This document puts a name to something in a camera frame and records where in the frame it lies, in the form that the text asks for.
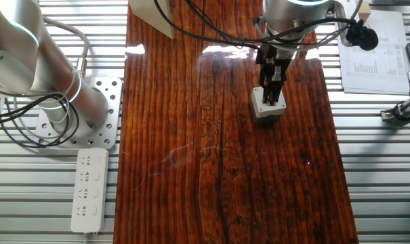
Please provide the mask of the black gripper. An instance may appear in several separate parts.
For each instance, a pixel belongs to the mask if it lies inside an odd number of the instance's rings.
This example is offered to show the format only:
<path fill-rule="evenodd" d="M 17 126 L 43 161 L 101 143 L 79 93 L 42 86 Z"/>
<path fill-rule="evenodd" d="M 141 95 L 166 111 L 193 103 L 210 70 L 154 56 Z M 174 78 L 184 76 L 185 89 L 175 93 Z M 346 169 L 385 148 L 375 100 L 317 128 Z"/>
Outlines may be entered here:
<path fill-rule="evenodd" d="M 255 63 L 261 66 L 259 84 L 263 89 L 262 102 L 270 103 L 270 88 L 268 86 L 267 69 L 274 68 L 274 74 L 271 79 L 271 104 L 279 101 L 279 96 L 286 81 L 286 69 L 289 68 L 292 57 L 284 58 L 279 53 L 280 49 L 271 44 L 261 44 L 255 58 Z"/>

